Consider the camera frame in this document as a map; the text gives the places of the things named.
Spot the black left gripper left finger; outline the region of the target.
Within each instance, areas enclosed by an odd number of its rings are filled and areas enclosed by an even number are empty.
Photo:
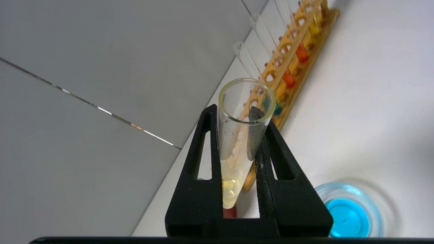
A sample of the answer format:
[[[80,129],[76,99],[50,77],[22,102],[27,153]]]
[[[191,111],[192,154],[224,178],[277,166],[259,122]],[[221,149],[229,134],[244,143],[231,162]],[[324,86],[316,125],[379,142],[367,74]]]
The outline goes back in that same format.
[[[205,134],[210,133],[211,179],[198,180]],[[217,106],[205,108],[196,126],[178,183],[165,215],[168,237],[201,237],[204,226],[223,217]]]

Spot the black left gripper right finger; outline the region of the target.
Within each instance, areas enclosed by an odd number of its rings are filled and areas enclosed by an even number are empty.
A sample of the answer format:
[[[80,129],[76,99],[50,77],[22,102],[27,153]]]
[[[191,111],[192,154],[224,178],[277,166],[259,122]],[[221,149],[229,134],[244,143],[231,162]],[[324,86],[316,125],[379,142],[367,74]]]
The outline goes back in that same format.
[[[249,220],[251,238],[327,237],[333,220],[273,122],[259,123],[253,107],[249,134],[259,140],[255,159],[259,218]]]

